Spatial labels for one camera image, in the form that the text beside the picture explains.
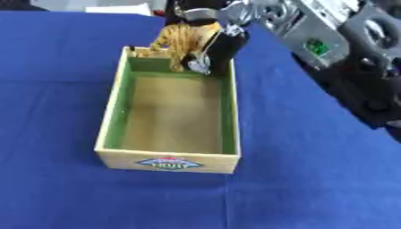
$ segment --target blue table surface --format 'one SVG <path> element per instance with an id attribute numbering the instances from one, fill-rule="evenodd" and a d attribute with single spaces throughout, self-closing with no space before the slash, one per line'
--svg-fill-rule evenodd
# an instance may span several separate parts
<path id="1" fill-rule="evenodd" d="M 121 48 L 164 22 L 0 13 L 0 228 L 399 229 L 401 147 L 250 27 L 234 175 L 110 170 L 93 147 Z"/>

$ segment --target plush toy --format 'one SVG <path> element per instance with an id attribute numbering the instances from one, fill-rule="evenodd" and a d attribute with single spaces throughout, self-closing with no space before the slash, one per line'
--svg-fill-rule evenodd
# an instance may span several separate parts
<path id="1" fill-rule="evenodd" d="M 201 52 L 209 39 L 220 30 L 220 24 L 216 21 L 211 24 L 192 26 L 184 21 L 166 25 L 151 43 L 148 53 L 141 56 L 151 55 L 164 46 L 170 56 L 170 69 L 174 72 L 182 72 L 181 61 L 187 54 Z"/>

